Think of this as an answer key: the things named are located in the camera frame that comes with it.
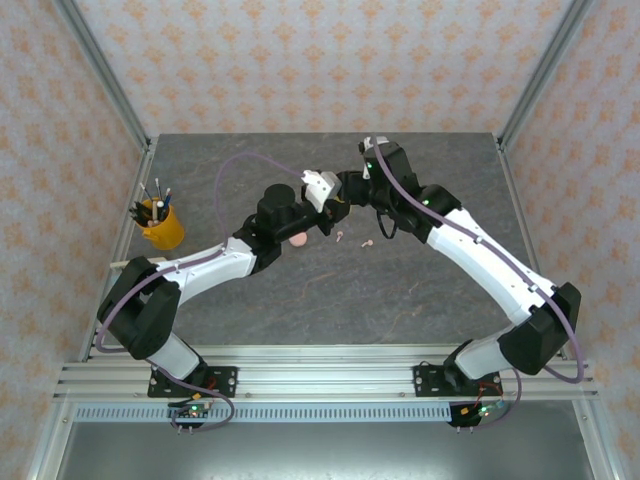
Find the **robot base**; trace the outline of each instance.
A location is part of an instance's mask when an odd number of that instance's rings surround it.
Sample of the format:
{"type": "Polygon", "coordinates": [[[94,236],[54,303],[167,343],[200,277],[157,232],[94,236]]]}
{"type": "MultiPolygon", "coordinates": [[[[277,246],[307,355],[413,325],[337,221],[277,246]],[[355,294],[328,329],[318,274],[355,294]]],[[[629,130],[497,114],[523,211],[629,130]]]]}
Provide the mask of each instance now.
{"type": "MultiPolygon", "coordinates": [[[[202,388],[219,392],[229,398],[235,397],[238,384],[237,367],[207,366],[204,379],[200,385],[202,388]]],[[[151,371],[149,389],[147,390],[149,398],[185,398],[194,393],[193,390],[176,385],[159,371],[151,371]]]]}
{"type": "Polygon", "coordinates": [[[482,397],[500,396],[502,384],[498,372],[489,373],[477,380],[467,380],[456,388],[445,379],[445,367],[426,363],[413,367],[413,386],[416,397],[482,397]]]}

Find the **gray tabletop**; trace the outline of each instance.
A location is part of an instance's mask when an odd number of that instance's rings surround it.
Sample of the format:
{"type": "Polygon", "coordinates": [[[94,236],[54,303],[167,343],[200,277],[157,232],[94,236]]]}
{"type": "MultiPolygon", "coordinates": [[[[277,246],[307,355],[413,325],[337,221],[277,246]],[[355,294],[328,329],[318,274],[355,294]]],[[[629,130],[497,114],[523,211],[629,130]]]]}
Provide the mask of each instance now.
{"type": "MultiPolygon", "coordinates": [[[[502,166],[490,134],[388,134],[407,152],[421,184],[438,183],[458,197],[476,221],[528,263],[502,166]]],[[[128,258],[179,258],[222,241],[213,210],[221,163],[252,151],[294,168],[360,169],[362,134],[161,135],[149,174],[174,192],[172,204],[186,236],[160,252],[134,232],[128,258]]],[[[264,189],[301,182],[260,160],[228,169],[220,191],[227,230],[255,212],[264,189]]],[[[385,240],[371,208],[355,207],[324,237],[309,231],[305,247],[283,245],[265,271],[201,293],[185,303],[174,329],[195,345],[457,343],[507,325],[488,294],[454,263],[399,232],[385,240]],[[372,247],[361,248],[373,240],[372,247]]]]}

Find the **patterned wallpaper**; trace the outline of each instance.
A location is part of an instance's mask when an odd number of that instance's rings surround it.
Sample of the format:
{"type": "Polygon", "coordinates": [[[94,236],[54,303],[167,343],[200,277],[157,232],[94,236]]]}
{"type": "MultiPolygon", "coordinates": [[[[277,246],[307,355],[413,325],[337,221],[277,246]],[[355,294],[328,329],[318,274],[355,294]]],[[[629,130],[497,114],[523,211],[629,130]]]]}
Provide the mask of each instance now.
{"type": "Polygon", "coordinates": [[[596,0],[509,160],[543,271],[583,292],[579,337],[640,478],[637,0],[596,0]]]}
{"type": "Polygon", "coordinates": [[[4,0],[0,28],[0,478],[22,479],[140,154],[51,0],[4,0]]]}
{"type": "Polygon", "coordinates": [[[79,0],[149,135],[492,131],[570,0],[79,0]]]}

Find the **pink object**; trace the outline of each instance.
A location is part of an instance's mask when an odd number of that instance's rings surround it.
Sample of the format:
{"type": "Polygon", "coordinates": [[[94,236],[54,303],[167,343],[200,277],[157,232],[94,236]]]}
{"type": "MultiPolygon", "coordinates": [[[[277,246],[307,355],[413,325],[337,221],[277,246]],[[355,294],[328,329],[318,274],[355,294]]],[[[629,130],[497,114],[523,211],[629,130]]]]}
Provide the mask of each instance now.
{"type": "Polygon", "coordinates": [[[294,235],[289,239],[289,242],[294,247],[302,247],[305,243],[307,243],[307,234],[305,232],[302,232],[298,235],[294,235]]]}

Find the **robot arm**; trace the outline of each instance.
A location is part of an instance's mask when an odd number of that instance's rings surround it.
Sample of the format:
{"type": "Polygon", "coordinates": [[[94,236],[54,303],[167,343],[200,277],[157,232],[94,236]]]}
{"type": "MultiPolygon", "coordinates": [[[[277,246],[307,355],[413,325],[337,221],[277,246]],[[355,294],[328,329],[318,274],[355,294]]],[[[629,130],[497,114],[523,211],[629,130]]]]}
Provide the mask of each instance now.
{"type": "Polygon", "coordinates": [[[477,234],[475,240],[433,220],[401,198],[381,171],[371,139],[367,138],[360,144],[362,171],[337,175],[305,171],[301,202],[296,202],[290,187],[272,185],[258,202],[256,214],[248,217],[227,242],[157,266],[142,257],[132,260],[101,305],[98,318],[104,321],[115,303],[156,268],[175,267],[142,290],[149,295],[146,301],[138,296],[129,301],[109,331],[134,358],[149,359],[174,377],[200,385],[198,372],[203,360],[171,332],[177,308],[220,283],[260,272],[278,258],[280,243],[291,236],[314,226],[329,235],[335,223],[348,215],[351,205],[370,205],[378,218],[388,216],[394,221],[394,230],[413,234],[454,261],[495,299],[512,323],[494,335],[470,340],[453,352],[444,365],[447,381],[461,386],[488,373],[514,367],[537,374],[567,341],[567,334],[536,289],[542,289],[561,307],[574,329],[580,293],[569,283],[557,288],[532,272],[483,231],[446,189],[419,185],[401,147],[385,137],[378,137],[377,143],[386,166],[404,190],[442,217],[473,231],[477,234]],[[507,255],[535,286],[526,285],[484,248],[483,242],[490,242],[507,255]],[[218,251],[215,258],[205,260],[218,251]]]}

